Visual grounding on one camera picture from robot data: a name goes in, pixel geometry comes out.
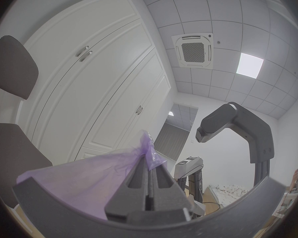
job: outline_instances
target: chair backrest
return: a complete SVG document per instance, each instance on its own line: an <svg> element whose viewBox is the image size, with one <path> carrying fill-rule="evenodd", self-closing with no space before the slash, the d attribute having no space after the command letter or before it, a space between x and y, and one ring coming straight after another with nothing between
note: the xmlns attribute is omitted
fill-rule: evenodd
<svg viewBox="0 0 298 238"><path fill-rule="evenodd" d="M12 36L0 39L0 88L28 99L39 71L25 47Z"/></svg>
<svg viewBox="0 0 298 238"><path fill-rule="evenodd" d="M0 197L6 205L14 208L18 204L12 187L19 175L50 166L18 125L0 123Z"/></svg>

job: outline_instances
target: person's hand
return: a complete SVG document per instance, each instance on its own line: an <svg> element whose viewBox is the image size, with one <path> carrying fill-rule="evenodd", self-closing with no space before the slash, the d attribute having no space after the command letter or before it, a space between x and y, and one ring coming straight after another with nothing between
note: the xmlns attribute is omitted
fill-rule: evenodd
<svg viewBox="0 0 298 238"><path fill-rule="evenodd" d="M294 172L294 175L292 177L293 182L296 182L298 180L298 169Z"/></svg>

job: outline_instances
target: air conditioner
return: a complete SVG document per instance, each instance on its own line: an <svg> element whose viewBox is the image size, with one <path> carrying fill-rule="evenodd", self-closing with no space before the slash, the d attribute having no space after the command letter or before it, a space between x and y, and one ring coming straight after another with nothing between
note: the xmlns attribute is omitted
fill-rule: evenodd
<svg viewBox="0 0 298 238"><path fill-rule="evenodd" d="M171 36L180 67L213 69L213 33Z"/></svg>

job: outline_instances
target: translucent plastic bag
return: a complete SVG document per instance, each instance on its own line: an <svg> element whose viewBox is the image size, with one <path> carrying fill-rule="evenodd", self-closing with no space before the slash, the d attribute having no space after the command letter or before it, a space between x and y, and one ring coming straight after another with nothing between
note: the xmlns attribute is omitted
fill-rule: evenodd
<svg viewBox="0 0 298 238"><path fill-rule="evenodd" d="M148 132L140 131L136 137L132 140L130 149L116 150L58 166L27 171L16 181L20 183L33 177L65 204L91 216L107 220L105 205L140 156L146 155L149 170L166 163L166 160L155 151Z"/></svg>

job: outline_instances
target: ceiling light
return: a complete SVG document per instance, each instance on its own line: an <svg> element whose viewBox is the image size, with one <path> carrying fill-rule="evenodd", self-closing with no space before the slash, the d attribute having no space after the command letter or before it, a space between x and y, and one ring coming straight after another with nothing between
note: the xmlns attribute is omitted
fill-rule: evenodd
<svg viewBox="0 0 298 238"><path fill-rule="evenodd" d="M248 77L257 78L262 67L263 59L241 53L240 62L238 63L237 72Z"/></svg>

